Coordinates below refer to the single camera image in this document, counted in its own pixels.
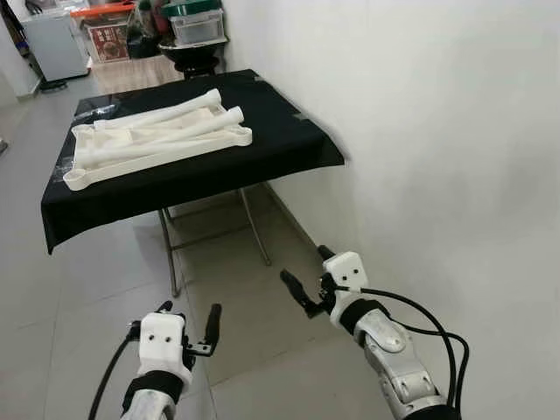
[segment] black cable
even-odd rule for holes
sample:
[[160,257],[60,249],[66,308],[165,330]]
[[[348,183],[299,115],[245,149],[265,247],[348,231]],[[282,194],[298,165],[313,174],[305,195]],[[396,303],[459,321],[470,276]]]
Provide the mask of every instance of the black cable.
[[[396,319],[392,319],[392,320],[395,321],[397,324],[400,324],[407,330],[412,331],[413,333],[441,336],[441,333],[439,331],[423,330],[422,328],[417,328],[412,325],[406,325],[401,321],[397,321]],[[461,359],[461,363],[458,369],[457,392],[455,393],[455,408],[457,409],[458,418],[461,418],[461,395],[463,393],[463,382],[465,381],[466,365],[469,361],[471,350],[466,340],[460,335],[454,332],[446,332],[446,334],[450,339],[454,339],[458,341],[463,346],[463,357]]]
[[[336,290],[353,291],[346,286],[336,286]],[[444,341],[445,350],[447,350],[447,355],[449,357],[449,393],[447,395],[447,405],[452,407],[453,401],[455,400],[455,387],[457,384],[457,367],[455,366],[455,353],[453,352],[452,343],[449,341],[448,334],[445,331],[445,329],[442,327],[442,325],[439,323],[438,319],[434,317],[430,311],[428,311],[420,304],[417,304],[414,300],[410,300],[407,297],[397,295],[396,293],[392,293],[390,291],[385,291],[385,290],[362,289],[362,288],[360,288],[360,292],[368,293],[370,295],[384,296],[385,298],[392,298],[400,302],[403,302],[407,305],[410,305],[416,310],[420,311],[436,327],[437,331],[439,332],[441,338]]]
[[105,391],[105,387],[107,387],[107,382],[109,381],[109,377],[115,368],[116,363],[123,354],[124,349],[126,346],[132,341],[132,337],[128,334],[121,345],[116,349],[115,354],[113,354],[113,359],[107,365],[107,369],[105,369],[105,374],[101,378],[101,382],[99,382],[99,387],[97,387],[97,392],[95,393],[94,401],[91,404],[91,409],[89,410],[89,416],[87,420],[95,420],[95,416],[97,415],[97,409],[99,409],[99,403],[102,400],[103,392]]

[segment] mini fridge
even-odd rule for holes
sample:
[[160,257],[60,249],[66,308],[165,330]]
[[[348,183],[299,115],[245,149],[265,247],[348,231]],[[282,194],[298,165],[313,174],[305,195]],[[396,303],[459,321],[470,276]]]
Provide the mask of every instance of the mini fridge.
[[47,81],[88,74],[88,50],[68,11],[47,10],[21,24]]

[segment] black tablecloth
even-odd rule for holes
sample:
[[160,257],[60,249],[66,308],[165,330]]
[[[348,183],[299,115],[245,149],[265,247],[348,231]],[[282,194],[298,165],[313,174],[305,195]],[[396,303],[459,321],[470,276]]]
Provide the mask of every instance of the black tablecloth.
[[[116,104],[112,118],[176,105],[218,88],[226,109],[240,106],[253,143],[133,172],[73,192],[60,168],[74,155],[68,131],[41,201],[51,254],[63,241],[96,226],[321,166],[344,158],[328,135],[252,70],[177,81],[80,101],[76,115]],[[76,123],[91,123],[95,118]]]

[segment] white 3d printed part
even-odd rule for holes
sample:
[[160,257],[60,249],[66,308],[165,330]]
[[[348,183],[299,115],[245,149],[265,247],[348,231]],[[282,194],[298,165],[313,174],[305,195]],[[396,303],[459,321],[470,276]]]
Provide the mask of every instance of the white 3d printed part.
[[63,179],[73,191],[153,166],[247,146],[251,129],[239,107],[226,111],[216,89],[175,107],[72,128],[73,168]]

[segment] white plastic bracket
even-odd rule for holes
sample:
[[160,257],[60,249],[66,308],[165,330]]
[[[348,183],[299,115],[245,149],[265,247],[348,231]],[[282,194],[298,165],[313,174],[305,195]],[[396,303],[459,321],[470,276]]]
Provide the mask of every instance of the white plastic bracket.
[[139,375],[164,370],[183,381],[183,393],[193,382],[193,374],[183,365],[185,320],[170,313],[149,313],[140,325]]
[[[368,276],[361,263],[360,256],[355,252],[337,254],[323,262],[323,269],[331,273],[332,279],[338,286],[347,286],[352,290],[368,287]],[[342,328],[340,315],[355,300],[360,299],[358,293],[336,290],[336,304],[331,311],[331,323]]]

